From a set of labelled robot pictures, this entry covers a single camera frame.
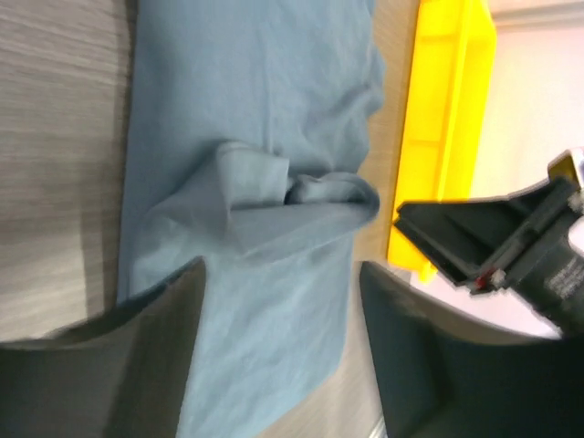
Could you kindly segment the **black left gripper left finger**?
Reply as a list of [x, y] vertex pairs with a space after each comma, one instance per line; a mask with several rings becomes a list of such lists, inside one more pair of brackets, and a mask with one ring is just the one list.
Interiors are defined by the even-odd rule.
[[2, 436], [175, 436], [205, 280], [196, 258], [53, 337], [2, 343]]

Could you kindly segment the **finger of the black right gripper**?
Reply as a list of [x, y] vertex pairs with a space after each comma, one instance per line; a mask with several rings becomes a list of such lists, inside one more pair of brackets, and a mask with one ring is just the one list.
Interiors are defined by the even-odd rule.
[[567, 239], [577, 194], [558, 177], [499, 197], [406, 202], [394, 225], [455, 286], [516, 286]]

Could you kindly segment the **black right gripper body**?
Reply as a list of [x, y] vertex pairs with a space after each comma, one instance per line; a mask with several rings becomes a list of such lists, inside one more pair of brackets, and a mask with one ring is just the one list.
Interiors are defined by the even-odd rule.
[[474, 292], [512, 289], [564, 336], [583, 332], [583, 255], [568, 240], [583, 213], [572, 182], [547, 182], [532, 191], [480, 206], [495, 221], [494, 247], [474, 280]]

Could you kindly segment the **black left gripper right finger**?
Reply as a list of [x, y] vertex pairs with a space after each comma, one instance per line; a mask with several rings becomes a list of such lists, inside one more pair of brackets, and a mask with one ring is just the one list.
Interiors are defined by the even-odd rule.
[[391, 437], [580, 437], [583, 339], [489, 324], [365, 262], [359, 286]]

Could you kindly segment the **blue-grey t-shirt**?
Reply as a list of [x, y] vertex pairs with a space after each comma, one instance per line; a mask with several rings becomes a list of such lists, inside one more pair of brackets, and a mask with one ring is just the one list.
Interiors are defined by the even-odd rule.
[[253, 437], [338, 367], [384, 67], [371, 1], [141, 1], [120, 299], [201, 257], [181, 437]]

